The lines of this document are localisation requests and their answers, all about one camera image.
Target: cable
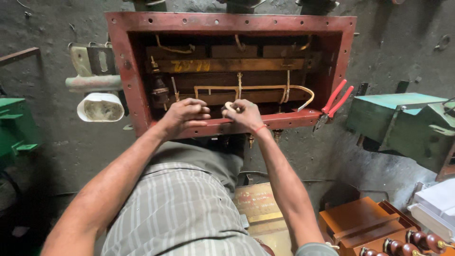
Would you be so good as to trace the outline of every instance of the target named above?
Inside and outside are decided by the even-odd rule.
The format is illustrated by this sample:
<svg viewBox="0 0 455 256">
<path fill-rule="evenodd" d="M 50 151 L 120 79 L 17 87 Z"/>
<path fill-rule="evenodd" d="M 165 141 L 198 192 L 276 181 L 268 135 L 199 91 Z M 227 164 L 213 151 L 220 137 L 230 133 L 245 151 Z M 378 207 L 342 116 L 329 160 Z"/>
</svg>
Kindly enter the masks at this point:
<svg viewBox="0 0 455 256">
<path fill-rule="evenodd" d="M 238 175 L 240 174 L 244 174 L 244 175 L 247 175 L 247 174 L 256 174 L 256 175 L 259 175 L 259 176 L 263 176 L 263 177 L 267 177 L 268 178 L 268 173 L 263 173 L 263 172 L 258 172 L 258 171 L 243 171 L 243 172 L 239 172 Z M 341 180 L 336 180 L 336 179 L 300 179 L 300 181 L 302 182 L 341 182 L 341 183 L 344 183 L 346 185 L 349 185 L 353 188 L 355 188 L 356 190 L 360 191 L 360 192 L 370 192 L 370 193 L 382 193 L 385 195 L 385 199 L 390 202 L 390 197 L 389 197 L 389 193 L 387 193 L 387 191 L 385 190 L 374 190 L 374 189 L 359 189 L 358 187 L 352 185 L 352 184 L 349 184 L 349 183 L 346 183 L 346 182 L 343 182 Z"/>
</svg>

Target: rusty metal bar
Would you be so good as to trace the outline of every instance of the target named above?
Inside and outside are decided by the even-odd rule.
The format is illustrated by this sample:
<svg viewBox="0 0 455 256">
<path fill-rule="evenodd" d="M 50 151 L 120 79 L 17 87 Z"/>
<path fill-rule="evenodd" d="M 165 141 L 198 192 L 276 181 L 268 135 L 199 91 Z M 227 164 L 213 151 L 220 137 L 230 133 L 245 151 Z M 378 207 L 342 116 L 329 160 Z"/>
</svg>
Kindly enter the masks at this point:
<svg viewBox="0 0 455 256">
<path fill-rule="evenodd" d="M 65 85 L 70 92 L 106 92 L 123 90 L 120 75 L 69 77 L 65 80 Z"/>
<path fill-rule="evenodd" d="M 10 63 L 25 59 L 32 55 L 38 55 L 40 53 L 40 49 L 38 47 L 32 47 L 27 50 L 18 51 L 13 54 L 9 54 L 3 57 L 0 57 L 0 67 L 8 65 Z"/>
</svg>

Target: wooden block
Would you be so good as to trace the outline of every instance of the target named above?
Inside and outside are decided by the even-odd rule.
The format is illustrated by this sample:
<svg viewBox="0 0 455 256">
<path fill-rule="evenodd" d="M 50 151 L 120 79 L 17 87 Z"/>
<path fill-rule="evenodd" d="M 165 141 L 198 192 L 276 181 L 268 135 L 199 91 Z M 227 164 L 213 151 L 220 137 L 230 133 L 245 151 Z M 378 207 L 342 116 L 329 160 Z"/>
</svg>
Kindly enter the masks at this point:
<svg viewBox="0 0 455 256">
<path fill-rule="evenodd" d="M 199 59 L 156 61 L 162 72 L 222 72 L 300 70 L 304 59 Z"/>
<path fill-rule="evenodd" d="M 212 46 L 212 58 L 256 58 L 257 46 L 246 46 L 240 51 L 237 46 Z"/>
<path fill-rule="evenodd" d="M 207 90 L 200 90 L 199 99 L 207 103 L 208 106 L 215 105 L 224 105 L 228 101 L 235 101 L 235 91 L 219 92 L 220 90 L 212 90 L 212 94 L 209 95 Z M 263 103 L 263 102 L 279 102 L 283 97 L 283 90 L 266 90 L 266 91 L 242 91 L 242 99 L 249 100 L 253 103 Z M 186 98 L 195 98 L 194 93 L 189 94 L 180 94 L 180 100 Z M 289 91 L 289 100 L 288 101 L 297 101 L 297 100 L 308 100 L 310 95 L 303 90 L 291 89 Z M 169 102 L 166 103 L 167 108 L 169 108 L 172 103 L 175 102 L 175 96 L 169 95 Z M 162 105 L 154 106 L 155 108 L 163 108 Z"/>
<path fill-rule="evenodd" d="M 305 57 L 307 51 L 302 51 L 298 46 L 264 46 L 263 57 L 264 58 L 286 58 L 286 57 Z"/>
<path fill-rule="evenodd" d="M 170 46 L 172 49 L 176 50 L 188 50 L 189 46 Z M 158 60 L 194 60 L 194 59 L 204 59 L 207 57 L 205 53 L 205 46 L 195 46 L 194 52 L 190 54 L 176 53 L 171 51 L 166 51 L 158 46 L 149 46 L 146 48 L 148 60 L 150 56 L 153 56 L 155 61 Z"/>
<path fill-rule="evenodd" d="M 238 86 L 235 72 L 180 73 L 172 76 L 177 90 L 182 94 L 194 93 L 194 86 Z M 286 84 L 287 77 L 287 71 L 242 72 L 242 86 L 281 85 Z M 300 70 L 291 71 L 290 77 L 291 84 L 301 85 L 303 79 Z M 170 76 L 166 76 L 163 81 L 172 87 Z"/>
</svg>

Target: red-handled pliers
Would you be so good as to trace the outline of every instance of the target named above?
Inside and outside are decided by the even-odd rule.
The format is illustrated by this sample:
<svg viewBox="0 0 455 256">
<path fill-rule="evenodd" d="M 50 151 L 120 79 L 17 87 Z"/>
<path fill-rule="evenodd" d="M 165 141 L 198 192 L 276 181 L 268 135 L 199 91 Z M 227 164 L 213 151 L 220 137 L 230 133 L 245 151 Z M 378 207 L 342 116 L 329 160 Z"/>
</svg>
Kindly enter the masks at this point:
<svg viewBox="0 0 455 256">
<path fill-rule="evenodd" d="M 349 95 L 351 94 L 352 90 L 354 90 L 354 86 L 350 86 L 340 101 L 335 105 L 335 107 L 331 108 L 332 103 L 334 102 L 335 98 L 337 97 L 338 93 L 343 89 L 344 85 L 346 84 L 347 80 L 344 79 L 335 89 L 335 91 L 330 95 L 329 101 L 324 108 L 321 109 L 322 113 L 324 113 L 313 127 L 313 132 L 319 130 L 326 122 L 328 118 L 334 117 L 335 112 L 343 105 L 343 103 L 348 99 Z"/>
</svg>

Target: man's right hand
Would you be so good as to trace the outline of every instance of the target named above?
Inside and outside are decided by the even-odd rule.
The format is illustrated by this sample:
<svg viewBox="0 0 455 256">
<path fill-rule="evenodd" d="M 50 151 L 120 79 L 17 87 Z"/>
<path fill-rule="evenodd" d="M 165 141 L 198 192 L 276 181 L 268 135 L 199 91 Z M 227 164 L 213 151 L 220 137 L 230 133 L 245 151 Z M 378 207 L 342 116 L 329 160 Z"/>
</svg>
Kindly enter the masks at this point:
<svg viewBox="0 0 455 256">
<path fill-rule="evenodd" d="M 257 129 L 264 126 L 258 106 L 250 101 L 238 99 L 232 103 L 233 109 L 239 108 L 240 113 L 224 109 L 222 115 L 225 118 L 234 120 L 235 122 L 245 126 L 250 133 L 254 133 Z"/>
</svg>

